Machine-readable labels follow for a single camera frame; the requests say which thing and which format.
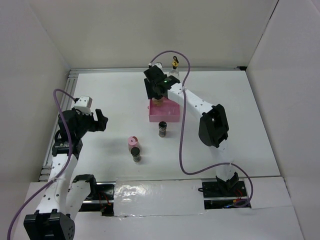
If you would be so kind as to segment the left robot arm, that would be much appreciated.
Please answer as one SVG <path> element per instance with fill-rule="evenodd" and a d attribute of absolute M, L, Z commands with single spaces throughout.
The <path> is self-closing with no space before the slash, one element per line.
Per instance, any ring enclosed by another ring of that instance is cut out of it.
<path fill-rule="evenodd" d="M 58 115 L 59 129 L 54 136 L 52 165 L 48 185 L 33 214 L 27 214 L 23 226 L 31 240 L 72 240 L 75 218 L 83 200 L 97 197 L 99 187 L 92 174 L 73 176 L 88 132 L 106 130 L 108 118 L 100 109 L 85 113 L 79 107 Z"/>

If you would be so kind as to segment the large black lid spice jar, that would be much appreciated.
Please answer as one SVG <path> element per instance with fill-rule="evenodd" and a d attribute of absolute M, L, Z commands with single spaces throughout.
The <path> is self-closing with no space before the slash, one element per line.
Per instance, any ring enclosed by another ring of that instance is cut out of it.
<path fill-rule="evenodd" d="M 163 105 L 163 102 L 164 102 L 164 97 L 161 97 L 161 98 L 152 98 L 152 102 L 153 104 L 156 106 L 156 107 L 160 107 Z"/>

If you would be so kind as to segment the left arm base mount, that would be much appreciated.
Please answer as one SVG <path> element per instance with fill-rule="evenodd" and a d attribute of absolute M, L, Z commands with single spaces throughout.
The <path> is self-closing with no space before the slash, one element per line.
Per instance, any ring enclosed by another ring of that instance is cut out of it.
<path fill-rule="evenodd" d="M 115 182 L 97 182 L 95 193 L 82 203 L 80 212 L 100 213 L 104 217 L 114 216 Z"/>

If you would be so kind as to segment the gold spout glass bottle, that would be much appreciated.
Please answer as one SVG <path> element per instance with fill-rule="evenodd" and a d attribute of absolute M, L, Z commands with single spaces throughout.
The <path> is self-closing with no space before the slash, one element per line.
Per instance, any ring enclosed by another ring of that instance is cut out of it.
<path fill-rule="evenodd" d="M 179 74 L 178 66 L 179 66 L 179 60 L 176 56 L 173 56 L 172 63 L 171 63 L 171 70 L 169 71 L 168 75 L 174 76 L 175 78 L 179 79 L 180 74 Z"/>

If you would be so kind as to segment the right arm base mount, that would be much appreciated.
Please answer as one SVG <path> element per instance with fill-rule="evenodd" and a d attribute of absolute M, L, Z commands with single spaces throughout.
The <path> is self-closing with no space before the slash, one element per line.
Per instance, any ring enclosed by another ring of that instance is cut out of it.
<path fill-rule="evenodd" d="M 223 193 L 217 181 L 203 181 L 198 191 L 203 195 L 204 209 L 233 209 L 247 202 L 245 182 L 240 180 L 230 191 Z"/>

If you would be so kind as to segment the small dark spice jar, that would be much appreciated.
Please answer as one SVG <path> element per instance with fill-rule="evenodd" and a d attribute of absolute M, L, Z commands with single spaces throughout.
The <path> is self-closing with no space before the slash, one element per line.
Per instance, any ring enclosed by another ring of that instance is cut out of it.
<path fill-rule="evenodd" d="M 167 133 L 167 123 L 165 121 L 161 121 L 158 123 L 158 135 L 160 137 L 165 137 Z"/>

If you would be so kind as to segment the front black lid spice jar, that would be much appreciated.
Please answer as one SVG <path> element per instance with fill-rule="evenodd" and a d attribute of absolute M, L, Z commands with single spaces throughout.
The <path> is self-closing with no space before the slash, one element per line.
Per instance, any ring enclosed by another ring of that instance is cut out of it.
<path fill-rule="evenodd" d="M 130 153 L 132 155 L 132 159 L 135 163 L 139 163 L 141 161 L 141 151 L 138 147 L 133 147 L 130 150 Z"/>

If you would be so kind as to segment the pink plastic bin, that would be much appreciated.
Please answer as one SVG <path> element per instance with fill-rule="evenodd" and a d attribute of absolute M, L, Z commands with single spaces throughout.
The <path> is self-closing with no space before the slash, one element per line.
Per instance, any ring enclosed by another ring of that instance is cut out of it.
<path fill-rule="evenodd" d="M 180 105 L 166 98 L 160 103 L 151 99 L 148 106 L 148 119 L 151 123 L 178 123 L 180 121 Z"/>

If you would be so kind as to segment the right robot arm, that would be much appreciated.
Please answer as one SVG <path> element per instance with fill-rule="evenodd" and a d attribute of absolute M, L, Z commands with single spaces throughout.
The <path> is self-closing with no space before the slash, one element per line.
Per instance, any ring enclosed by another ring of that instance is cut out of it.
<path fill-rule="evenodd" d="M 182 172 L 188 176 L 203 173 L 216 168 L 218 190 L 223 196 L 230 196 L 236 189 L 239 175 L 232 166 L 232 158 L 228 151 L 229 124 L 225 108 L 221 104 L 213 105 L 204 101 L 184 87 L 177 74 L 165 74 L 161 63 L 148 65 L 144 72 L 144 84 L 148 99 L 159 100 L 162 97 L 183 107 L 182 124 L 179 143 L 179 165 Z M 183 167 L 183 138 L 186 112 L 190 112 L 197 120 L 198 137 L 208 147 L 212 158 L 216 161 L 213 166 L 187 172 Z"/>

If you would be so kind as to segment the pink lid spice jar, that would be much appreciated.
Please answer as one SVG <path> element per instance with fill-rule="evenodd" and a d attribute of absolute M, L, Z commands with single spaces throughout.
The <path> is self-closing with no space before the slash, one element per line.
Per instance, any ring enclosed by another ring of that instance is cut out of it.
<path fill-rule="evenodd" d="M 128 150 L 131 151 L 132 148 L 139 145 L 139 140 L 136 136 L 130 136 L 127 140 Z"/>

